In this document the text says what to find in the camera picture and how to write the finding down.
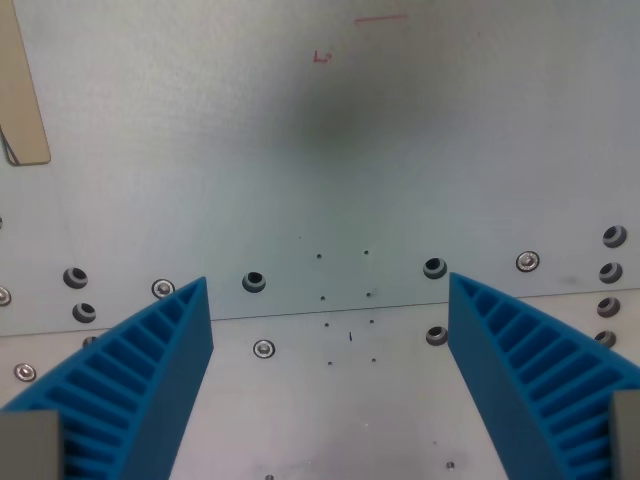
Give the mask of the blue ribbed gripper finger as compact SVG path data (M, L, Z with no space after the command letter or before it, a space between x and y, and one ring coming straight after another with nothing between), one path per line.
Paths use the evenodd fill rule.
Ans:
M610 479L609 405L639 368L564 322L449 277L448 346L510 479Z
M214 349L198 278L62 361L3 406L61 416L66 479L167 479Z

